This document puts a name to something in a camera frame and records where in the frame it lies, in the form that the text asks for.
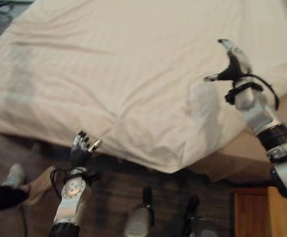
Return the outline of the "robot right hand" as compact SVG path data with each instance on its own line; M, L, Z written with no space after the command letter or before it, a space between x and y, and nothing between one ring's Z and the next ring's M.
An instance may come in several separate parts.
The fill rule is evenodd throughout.
M220 73L205 77L204 81L238 81L244 75L252 72L252 66L248 57L232 40L222 38L218 39L217 42L225 48L229 58L229 64L228 67Z

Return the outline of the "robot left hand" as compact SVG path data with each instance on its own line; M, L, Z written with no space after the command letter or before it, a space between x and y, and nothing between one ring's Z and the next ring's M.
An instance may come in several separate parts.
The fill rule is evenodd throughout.
M85 167L87 160L101 146L102 140L89 143L89 137L84 131L80 131L74 138L69 159L72 168Z

